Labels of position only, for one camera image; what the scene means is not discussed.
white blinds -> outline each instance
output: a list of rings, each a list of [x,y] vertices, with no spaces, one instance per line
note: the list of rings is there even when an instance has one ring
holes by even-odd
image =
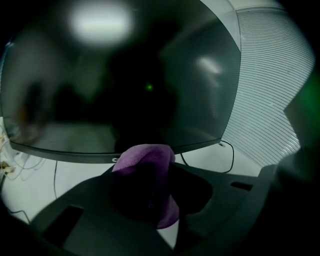
[[[300,147],[283,110],[307,80],[315,56],[284,11],[249,8],[237,14],[240,77],[223,138],[262,167]]]

computer monitor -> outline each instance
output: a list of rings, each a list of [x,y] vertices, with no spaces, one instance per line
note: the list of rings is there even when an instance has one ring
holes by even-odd
[[[138,144],[206,147],[227,126],[240,60],[200,0],[48,3],[2,55],[5,129],[13,149],[79,163]]]

purple cloth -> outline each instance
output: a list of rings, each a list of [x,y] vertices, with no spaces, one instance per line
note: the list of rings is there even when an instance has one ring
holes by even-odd
[[[154,208],[159,220],[157,229],[165,229],[176,223],[179,219],[179,207],[168,188],[169,163],[175,162],[175,154],[168,145],[143,144],[129,148],[125,151],[113,167],[113,172],[121,172],[123,169],[139,164],[154,164],[155,175],[153,181],[152,196],[150,195],[149,207]]]

black plastic part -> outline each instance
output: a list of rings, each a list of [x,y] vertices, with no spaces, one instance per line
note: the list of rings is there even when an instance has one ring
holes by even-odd
[[[64,250],[89,255],[182,255],[225,254],[248,235],[267,197],[272,167],[259,177],[223,174],[183,164],[171,165],[169,187],[180,207],[174,251],[163,241],[148,219],[133,219],[119,211],[110,195],[114,172],[83,181],[52,202],[32,221],[43,234],[69,206],[83,214],[65,242]],[[251,191],[231,186],[252,184]]]

black monitor screen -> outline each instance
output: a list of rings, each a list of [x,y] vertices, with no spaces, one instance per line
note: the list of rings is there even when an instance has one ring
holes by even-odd
[[[5,128],[12,145],[61,153],[214,143],[240,58],[200,0],[56,1],[5,47]]]

